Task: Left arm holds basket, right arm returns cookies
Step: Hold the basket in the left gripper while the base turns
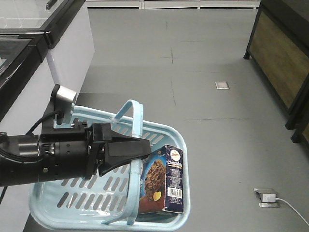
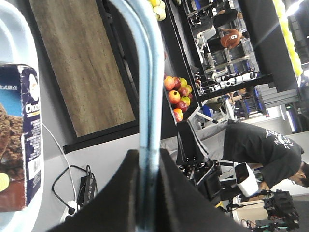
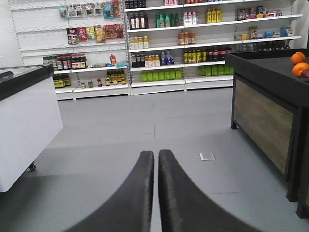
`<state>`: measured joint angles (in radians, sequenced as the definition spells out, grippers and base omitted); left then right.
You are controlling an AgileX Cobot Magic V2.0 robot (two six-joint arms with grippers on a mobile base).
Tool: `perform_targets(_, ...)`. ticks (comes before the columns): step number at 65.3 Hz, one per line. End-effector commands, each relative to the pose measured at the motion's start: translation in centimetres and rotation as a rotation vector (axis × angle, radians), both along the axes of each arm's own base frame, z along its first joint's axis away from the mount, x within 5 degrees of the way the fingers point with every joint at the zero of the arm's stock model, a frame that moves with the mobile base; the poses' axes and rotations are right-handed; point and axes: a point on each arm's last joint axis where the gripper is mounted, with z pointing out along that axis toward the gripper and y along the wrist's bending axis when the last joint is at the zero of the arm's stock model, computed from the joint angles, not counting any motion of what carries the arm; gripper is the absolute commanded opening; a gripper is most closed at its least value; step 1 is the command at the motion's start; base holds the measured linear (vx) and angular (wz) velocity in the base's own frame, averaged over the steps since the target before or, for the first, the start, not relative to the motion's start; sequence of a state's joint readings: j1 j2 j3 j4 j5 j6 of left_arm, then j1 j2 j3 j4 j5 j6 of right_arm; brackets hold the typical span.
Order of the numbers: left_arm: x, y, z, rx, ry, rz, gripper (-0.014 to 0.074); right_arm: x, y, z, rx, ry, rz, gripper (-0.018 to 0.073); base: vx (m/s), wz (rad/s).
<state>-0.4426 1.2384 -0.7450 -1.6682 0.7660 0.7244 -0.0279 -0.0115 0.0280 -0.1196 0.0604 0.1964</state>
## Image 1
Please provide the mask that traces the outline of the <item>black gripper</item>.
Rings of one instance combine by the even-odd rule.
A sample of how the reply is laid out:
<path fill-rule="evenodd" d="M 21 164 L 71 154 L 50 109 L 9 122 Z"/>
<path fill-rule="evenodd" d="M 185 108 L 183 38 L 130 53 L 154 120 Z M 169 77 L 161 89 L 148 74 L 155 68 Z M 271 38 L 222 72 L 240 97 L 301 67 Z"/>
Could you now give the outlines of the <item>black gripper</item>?
<path fill-rule="evenodd" d="M 94 123 L 85 127 L 75 121 L 72 128 L 55 128 L 48 120 L 40 135 L 40 180 L 62 180 L 93 175 L 129 164 L 132 160 L 151 155 L 150 142 L 117 133 L 110 123 Z"/>

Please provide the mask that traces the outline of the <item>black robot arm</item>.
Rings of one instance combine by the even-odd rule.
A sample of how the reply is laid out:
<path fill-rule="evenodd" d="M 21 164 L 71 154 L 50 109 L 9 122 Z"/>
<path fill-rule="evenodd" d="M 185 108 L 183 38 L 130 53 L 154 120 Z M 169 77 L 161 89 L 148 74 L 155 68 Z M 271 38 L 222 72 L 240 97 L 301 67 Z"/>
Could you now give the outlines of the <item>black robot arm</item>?
<path fill-rule="evenodd" d="M 146 139 L 122 135 L 110 123 L 87 127 L 43 127 L 41 135 L 0 137 L 0 185 L 14 186 L 71 178 L 91 179 L 151 155 Z"/>

